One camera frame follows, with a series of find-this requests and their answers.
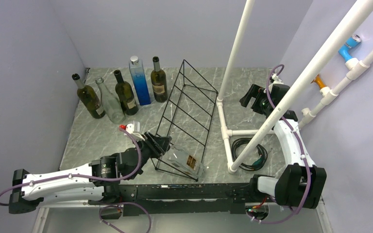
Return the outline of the clear square liquor bottle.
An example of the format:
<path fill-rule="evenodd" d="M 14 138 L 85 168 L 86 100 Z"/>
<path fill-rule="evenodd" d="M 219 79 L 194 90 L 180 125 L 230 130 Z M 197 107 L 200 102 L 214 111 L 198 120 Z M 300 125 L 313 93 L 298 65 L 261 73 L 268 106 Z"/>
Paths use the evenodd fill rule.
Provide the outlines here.
<path fill-rule="evenodd" d="M 164 155 L 165 160 L 194 179 L 201 178 L 204 165 L 194 155 L 179 145 L 172 145 Z"/>

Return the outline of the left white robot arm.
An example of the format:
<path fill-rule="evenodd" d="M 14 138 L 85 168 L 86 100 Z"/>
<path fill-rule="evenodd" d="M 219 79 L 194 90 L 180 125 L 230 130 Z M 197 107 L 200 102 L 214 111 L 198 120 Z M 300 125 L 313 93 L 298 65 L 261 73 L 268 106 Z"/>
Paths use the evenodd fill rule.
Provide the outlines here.
<path fill-rule="evenodd" d="M 75 168 L 44 174 L 15 170 L 9 213 L 29 213 L 43 204 L 71 200 L 117 202 L 121 193 L 120 181 L 133 180 L 142 174 L 147 161 L 164 155 L 172 140 L 170 136 L 156 136 L 150 132 L 139 137 L 133 133 L 128 136 L 135 139 L 135 147 Z"/>

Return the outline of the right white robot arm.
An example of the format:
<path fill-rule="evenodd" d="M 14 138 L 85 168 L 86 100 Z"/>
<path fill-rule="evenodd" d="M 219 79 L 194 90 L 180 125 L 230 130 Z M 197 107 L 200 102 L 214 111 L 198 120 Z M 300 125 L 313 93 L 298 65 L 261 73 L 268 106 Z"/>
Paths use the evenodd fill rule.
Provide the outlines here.
<path fill-rule="evenodd" d="M 284 95 L 289 86 L 274 84 L 269 90 L 252 84 L 239 102 L 246 107 L 255 99 L 251 109 L 268 117 Z M 261 201 L 272 196 L 279 205 L 315 209 L 318 206 L 327 174 L 324 168 L 317 167 L 310 158 L 299 133 L 298 118 L 293 110 L 284 113 L 283 119 L 273 127 L 284 155 L 286 168 L 279 178 L 266 175 L 254 175 L 248 188 L 248 195 L 253 201 Z"/>

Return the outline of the dark labelled wine bottle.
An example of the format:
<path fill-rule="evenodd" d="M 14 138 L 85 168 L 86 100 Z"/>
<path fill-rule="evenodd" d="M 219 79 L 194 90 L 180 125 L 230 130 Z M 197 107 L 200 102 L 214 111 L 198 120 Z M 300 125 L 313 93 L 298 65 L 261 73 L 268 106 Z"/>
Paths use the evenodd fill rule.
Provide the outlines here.
<path fill-rule="evenodd" d="M 168 86 L 166 73 L 161 69 L 159 57 L 153 57 L 153 71 L 151 72 L 153 95 L 157 102 L 168 100 Z"/>

